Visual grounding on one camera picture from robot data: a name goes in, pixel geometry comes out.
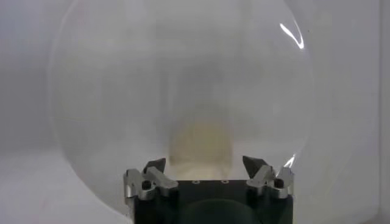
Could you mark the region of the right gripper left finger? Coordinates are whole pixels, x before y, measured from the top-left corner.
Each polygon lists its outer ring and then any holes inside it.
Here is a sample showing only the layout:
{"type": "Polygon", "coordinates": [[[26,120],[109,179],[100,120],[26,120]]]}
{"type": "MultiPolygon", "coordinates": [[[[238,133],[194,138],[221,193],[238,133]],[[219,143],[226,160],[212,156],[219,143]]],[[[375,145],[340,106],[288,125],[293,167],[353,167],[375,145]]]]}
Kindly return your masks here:
{"type": "Polygon", "coordinates": [[[163,197],[170,197],[177,192],[179,182],[164,174],[165,165],[166,159],[160,158],[149,161],[142,171],[127,169],[123,175],[125,204],[130,205],[136,199],[153,200],[156,191],[163,197]]]}

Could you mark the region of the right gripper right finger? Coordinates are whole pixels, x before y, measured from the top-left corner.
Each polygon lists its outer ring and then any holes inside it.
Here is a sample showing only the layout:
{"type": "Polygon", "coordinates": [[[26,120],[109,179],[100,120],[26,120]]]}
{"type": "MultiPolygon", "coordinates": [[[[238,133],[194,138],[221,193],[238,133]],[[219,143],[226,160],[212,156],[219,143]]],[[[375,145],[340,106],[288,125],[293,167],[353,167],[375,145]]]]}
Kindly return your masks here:
{"type": "Polygon", "coordinates": [[[288,198],[294,195],[294,172],[283,166],[278,172],[265,160],[243,156],[243,164],[249,179],[246,186],[258,196],[269,194],[272,198],[288,198]]]}

